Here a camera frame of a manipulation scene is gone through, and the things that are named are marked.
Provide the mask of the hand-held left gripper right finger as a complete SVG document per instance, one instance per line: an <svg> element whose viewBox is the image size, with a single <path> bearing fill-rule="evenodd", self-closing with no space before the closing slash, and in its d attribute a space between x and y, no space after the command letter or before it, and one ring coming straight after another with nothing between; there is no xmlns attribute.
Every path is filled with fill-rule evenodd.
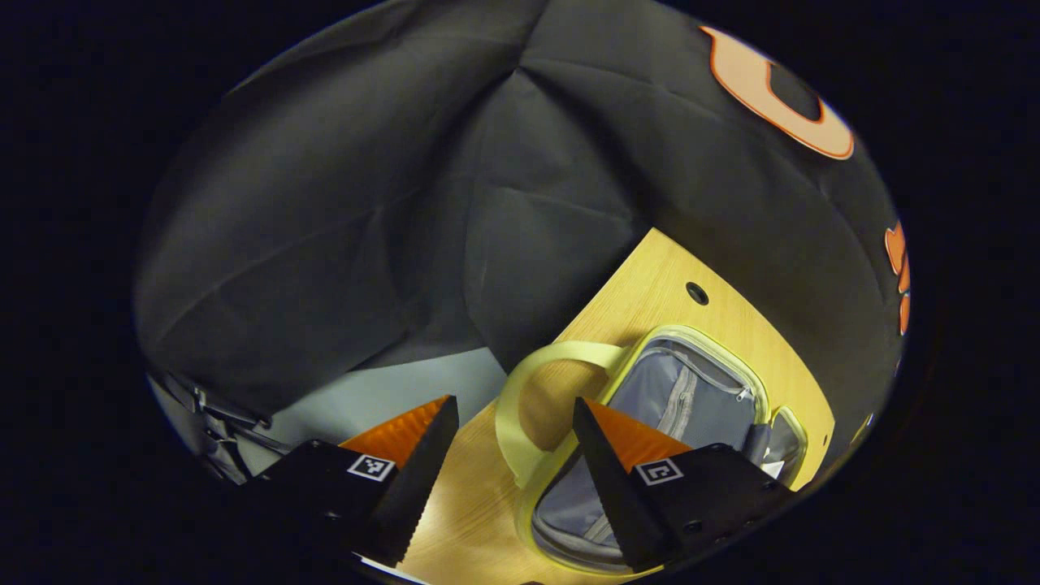
<svg viewBox="0 0 1040 585"><path fill-rule="evenodd" d="M727 444L688 447L586 397L572 428L635 573L683 569L794 505L794 490Z"/></svg>

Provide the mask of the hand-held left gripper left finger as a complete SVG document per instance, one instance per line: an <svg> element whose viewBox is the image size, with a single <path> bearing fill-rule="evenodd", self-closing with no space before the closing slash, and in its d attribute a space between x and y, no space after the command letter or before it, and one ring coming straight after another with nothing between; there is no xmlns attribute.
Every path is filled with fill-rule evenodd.
<svg viewBox="0 0 1040 585"><path fill-rule="evenodd" d="M458 430L445 395L341 442L310 440L244 485L268 525L323 557L396 566Z"/></svg>

